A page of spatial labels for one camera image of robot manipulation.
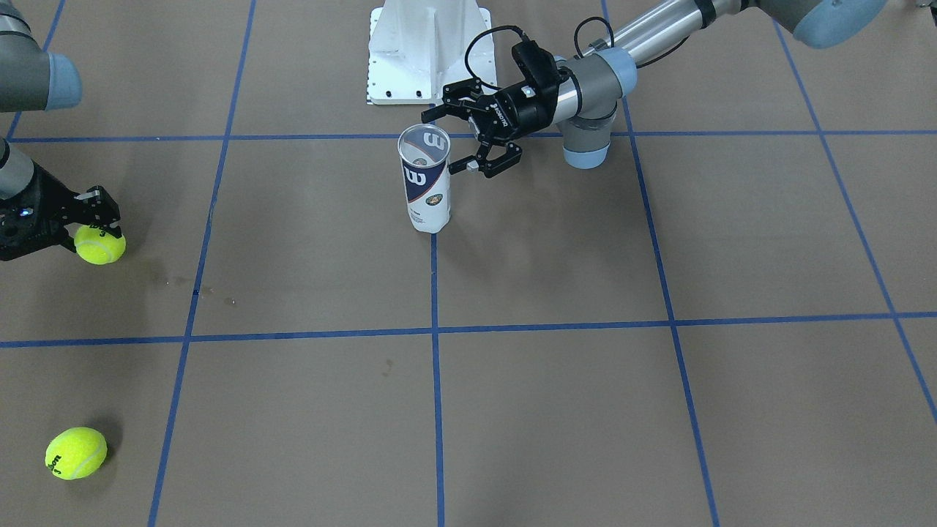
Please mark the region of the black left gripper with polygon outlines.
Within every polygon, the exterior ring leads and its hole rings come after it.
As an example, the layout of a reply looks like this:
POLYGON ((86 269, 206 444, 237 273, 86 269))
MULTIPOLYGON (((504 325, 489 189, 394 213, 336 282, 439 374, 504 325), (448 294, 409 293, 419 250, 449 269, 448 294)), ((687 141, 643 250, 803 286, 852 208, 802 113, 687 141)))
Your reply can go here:
POLYGON ((478 150, 448 163, 453 176, 461 171, 478 171, 493 178, 515 167, 524 154, 518 140, 553 124, 558 109, 560 84, 543 87, 516 83, 492 94, 483 94, 480 79, 465 79, 442 87, 441 104, 421 112, 421 123, 430 124, 445 116, 468 121, 476 116, 476 133, 465 133, 477 141, 478 150), (503 148, 490 157, 493 148, 503 148))

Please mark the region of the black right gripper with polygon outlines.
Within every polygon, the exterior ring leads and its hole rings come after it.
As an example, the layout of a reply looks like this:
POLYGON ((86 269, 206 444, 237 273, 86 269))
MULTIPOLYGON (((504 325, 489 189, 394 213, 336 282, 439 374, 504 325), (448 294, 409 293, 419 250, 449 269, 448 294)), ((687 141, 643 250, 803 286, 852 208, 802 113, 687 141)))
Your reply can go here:
POLYGON ((119 206, 110 193, 94 186, 84 193, 67 189, 40 165, 26 189, 1 204, 1 260, 20 257, 61 246, 76 253, 67 225, 77 223, 122 237, 119 206))

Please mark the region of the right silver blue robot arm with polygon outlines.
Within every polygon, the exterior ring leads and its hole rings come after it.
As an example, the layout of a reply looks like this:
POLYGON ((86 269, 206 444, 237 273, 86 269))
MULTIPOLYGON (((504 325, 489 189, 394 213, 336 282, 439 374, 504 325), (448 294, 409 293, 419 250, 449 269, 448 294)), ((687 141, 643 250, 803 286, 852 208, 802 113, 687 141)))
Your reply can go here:
MULTIPOLYGON (((44 51, 26 17, 1 3, 1 110, 51 111, 81 102, 83 84, 66 56, 44 51)), ((7 139, 1 143, 1 257, 61 246, 95 266, 124 255, 119 206, 101 186, 77 193, 7 139)))

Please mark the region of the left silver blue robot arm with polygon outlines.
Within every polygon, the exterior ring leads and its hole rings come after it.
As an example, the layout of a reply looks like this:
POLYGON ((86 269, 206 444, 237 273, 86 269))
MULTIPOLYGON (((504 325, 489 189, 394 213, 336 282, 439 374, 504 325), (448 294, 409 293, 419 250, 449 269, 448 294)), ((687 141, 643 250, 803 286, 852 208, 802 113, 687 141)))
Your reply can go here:
POLYGON ((517 26, 512 59, 523 75, 495 87, 471 75, 447 84, 441 103, 422 113, 422 123, 454 116, 471 125, 478 150, 449 164, 450 173, 479 171, 488 178, 518 164, 518 140, 558 127, 564 159, 577 169, 605 161, 619 101, 635 89, 637 73, 679 49, 692 34, 723 16, 759 9, 795 40, 829 49, 860 33, 884 8, 883 1, 663 1, 606 39, 563 59, 539 46, 517 26))

